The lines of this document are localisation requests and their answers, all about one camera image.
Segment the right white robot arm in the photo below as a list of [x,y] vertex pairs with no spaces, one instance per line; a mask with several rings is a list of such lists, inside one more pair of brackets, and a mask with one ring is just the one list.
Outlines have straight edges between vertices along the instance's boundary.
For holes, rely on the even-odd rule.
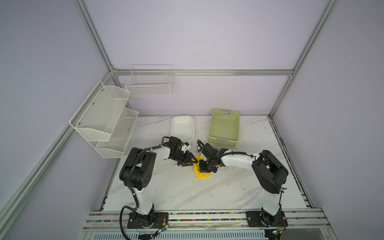
[[281,198],[289,171],[270,151],[248,154],[225,148],[218,150],[200,140],[197,144],[198,150],[204,156],[204,159],[199,161],[201,173],[216,173],[219,167],[237,167],[253,171],[264,189],[260,223],[271,227],[283,219]]

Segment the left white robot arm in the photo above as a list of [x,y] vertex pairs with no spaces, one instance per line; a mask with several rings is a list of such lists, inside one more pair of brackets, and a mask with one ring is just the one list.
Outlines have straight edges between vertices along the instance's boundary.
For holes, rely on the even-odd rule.
[[152,179],[157,160],[173,160],[182,167],[196,164],[198,161],[190,148],[189,143],[179,138],[165,136],[158,146],[131,149],[119,173],[119,179],[131,192],[135,203],[133,207],[123,206],[121,209],[121,217],[124,210],[130,211],[128,228],[150,228],[168,219],[168,214],[155,213],[154,203],[146,187]]

